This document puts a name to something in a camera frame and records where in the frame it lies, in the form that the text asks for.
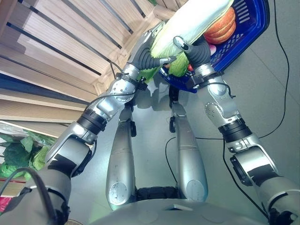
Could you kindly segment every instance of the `green vegetable leaf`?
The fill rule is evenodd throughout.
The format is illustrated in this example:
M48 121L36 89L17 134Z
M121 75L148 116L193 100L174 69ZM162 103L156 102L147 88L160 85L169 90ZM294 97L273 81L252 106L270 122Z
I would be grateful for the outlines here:
M10 144L11 144L11 142L3 142L3 143L0 143L0 146L8 147Z
M174 76L183 76L188 68L188 59L184 52L177 56L177 59L170 64L169 74Z
M28 166L30 153L28 153L21 143L11 143L3 152L4 160L8 165L16 167Z
M31 152L32 145L33 145L32 137L30 137L30 136L25 137L20 142L24 146L24 148L27 152Z
M24 174L24 178L25 178L25 180L30 180L31 175L30 175L28 172L26 172L26 173Z
M43 146L42 149L33 157L32 164L36 170L40 170L45 165L45 157L49 150L48 146Z
M9 136L9 135L5 135L5 134L1 134L0 135L0 138L2 138L4 141L6 141L6 142L13 142L14 140L13 140L13 138L11 137L11 136Z
M156 0L148 0L150 3L152 3L154 6L157 5Z
M30 130L24 130L32 139L40 144L51 146L55 143L56 138L47 135L38 134Z
M0 165L0 176L2 177L9 177L15 170L17 169L17 166L15 165L7 165L6 162L2 163ZM18 172L14 178L20 177L24 174L24 172Z

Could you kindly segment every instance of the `gray floor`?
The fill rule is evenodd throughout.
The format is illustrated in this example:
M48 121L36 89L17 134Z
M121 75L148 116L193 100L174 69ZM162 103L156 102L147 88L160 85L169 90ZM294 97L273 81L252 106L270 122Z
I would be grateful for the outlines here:
M224 79L236 95L235 101L251 130L259 136L271 131L283 113L284 86L287 65L275 36L274 6L270 4L270 26L226 71ZM299 0L277 0L278 32L290 60L290 81L286 101L286 116L282 126L262 141L283 176L300 183L300 44ZM149 91L140 97L135 107L137 137L133 138L135 176L138 188L174 185L167 167L164 148L173 137L168 130L168 86L159 77L149 84ZM220 137L218 130L203 113L197 94L180 94L196 136ZM110 212L105 198L106 171L118 115L99 135L95 157L84 173L73 179L69 205L70 218L85 225ZM175 167L176 146L172 140L168 154ZM266 222L260 212L241 194L222 162L222 142L198 142L209 185L208 202L251 218ZM245 191L257 201L252 188Z

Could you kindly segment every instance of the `lettuce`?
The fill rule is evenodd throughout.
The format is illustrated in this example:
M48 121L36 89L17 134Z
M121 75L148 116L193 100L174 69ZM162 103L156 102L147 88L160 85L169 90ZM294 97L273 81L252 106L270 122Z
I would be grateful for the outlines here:
M0 176L1 177L9 177L15 170L17 166L15 165L7 165L5 162L0 165ZM18 172L14 178L20 177L24 174L24 172Z
M183 76L188 67L188 60L173 44L173 38L181 36L187 43L192 44L229 9L232 3L233 0L187 1L158 33L151 48L151 55L155 58L176 56L178 59L171 63L169 73ZM147 78L151 78L155 71L148 71Z
M36 170L40 170L44 167L48 150L49 147L44 145L42 149L33 157L32 165Z
M184 52L177 56L176 63L171 63L169 73L174 76L183 76L188 68L188 59Z

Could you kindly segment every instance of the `pumpkin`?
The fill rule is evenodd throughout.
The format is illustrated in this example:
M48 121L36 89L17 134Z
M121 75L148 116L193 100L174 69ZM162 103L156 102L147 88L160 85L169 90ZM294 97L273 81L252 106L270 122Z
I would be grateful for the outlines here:
M235 12L232 7L214 22L204 33L205 39L211 44L220 44L228 40L236 28Z

